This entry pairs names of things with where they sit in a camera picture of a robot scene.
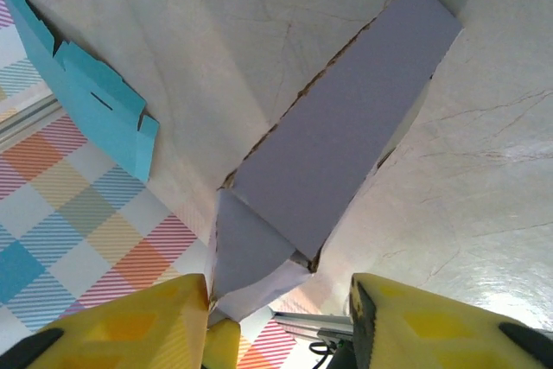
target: checkered fabric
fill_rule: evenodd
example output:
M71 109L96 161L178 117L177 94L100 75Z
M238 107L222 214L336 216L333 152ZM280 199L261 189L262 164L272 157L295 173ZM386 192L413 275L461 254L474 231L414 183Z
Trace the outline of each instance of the checkered fabric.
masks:
M63 315L191 272L207 248L64 115L0 155L0 353ZM295 346L257 319L239 368Z

